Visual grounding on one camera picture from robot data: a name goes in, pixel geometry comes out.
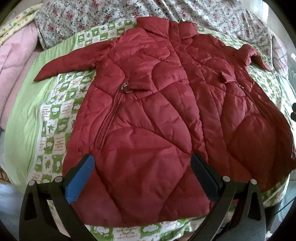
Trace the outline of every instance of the jacket's left sleeve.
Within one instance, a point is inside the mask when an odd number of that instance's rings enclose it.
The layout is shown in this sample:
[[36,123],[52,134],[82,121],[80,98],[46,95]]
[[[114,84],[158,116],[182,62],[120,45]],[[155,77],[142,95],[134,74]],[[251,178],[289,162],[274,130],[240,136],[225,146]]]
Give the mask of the jacket's left sleeve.
[[38,82],[73,70],[94,69],[96,62],[102,60],[117,42],[118,39],[94,43],[56,58],[43,66],[34,81]]

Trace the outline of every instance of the red coat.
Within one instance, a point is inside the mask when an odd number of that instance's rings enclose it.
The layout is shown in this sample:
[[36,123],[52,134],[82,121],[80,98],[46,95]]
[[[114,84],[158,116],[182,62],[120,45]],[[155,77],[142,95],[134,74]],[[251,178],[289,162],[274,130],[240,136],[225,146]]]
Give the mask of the red coat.
[[126,227],[206,215],[210,202],[190,168],[200,153],[221,175],[254,178],[262,191],[296,168],[284,116],[246,71],[239,50],[191,22],[137,19],[138,28],[45,65],[43,80],[96,69],[67,144],[63,174],[84,154],[91,174],[72,205],[85,224]]

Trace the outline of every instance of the blue gripper pad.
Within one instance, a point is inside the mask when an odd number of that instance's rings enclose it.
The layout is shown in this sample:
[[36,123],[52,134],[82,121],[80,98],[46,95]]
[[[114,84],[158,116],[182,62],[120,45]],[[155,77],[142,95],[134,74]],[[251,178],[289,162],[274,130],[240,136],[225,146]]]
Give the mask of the blue gripper pad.
[[94,157],[89,155],[88,158],[85,160],[85,162],[82,164],[81,168],[77,171],[75,176],[66,186],[65,198],[68,204],[71,204],[71,202],[77,201],[93,169],[94,169]]

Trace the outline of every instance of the zipper pull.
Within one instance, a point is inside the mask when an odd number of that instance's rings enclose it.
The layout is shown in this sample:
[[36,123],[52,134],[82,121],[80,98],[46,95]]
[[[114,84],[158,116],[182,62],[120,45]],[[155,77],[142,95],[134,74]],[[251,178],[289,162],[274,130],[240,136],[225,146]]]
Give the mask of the zipper pull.
[[123,91],[123,88],[124,87],[127,87],[128,86],[128,82],[125,82],[122,86],[121,86],[121,88],[120,88],[120,90],[122,90]]
[[242,85],[240,85],[238,82],[236,82],[236,84],[237,84],[240,88],[244,89],[244,87],[243,87]]

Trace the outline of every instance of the yellow fabric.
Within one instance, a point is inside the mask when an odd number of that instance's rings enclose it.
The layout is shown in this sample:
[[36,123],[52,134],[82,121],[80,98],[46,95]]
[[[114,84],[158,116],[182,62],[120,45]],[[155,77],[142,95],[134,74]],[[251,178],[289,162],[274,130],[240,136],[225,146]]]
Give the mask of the yellow fabric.
[[7,24],[0,27],[0,46],[4,44],[17,31],[33,21],[37,10],[42,5],[43,3],[27,8],[25,11],[17,15],[14,19],[10,20]]

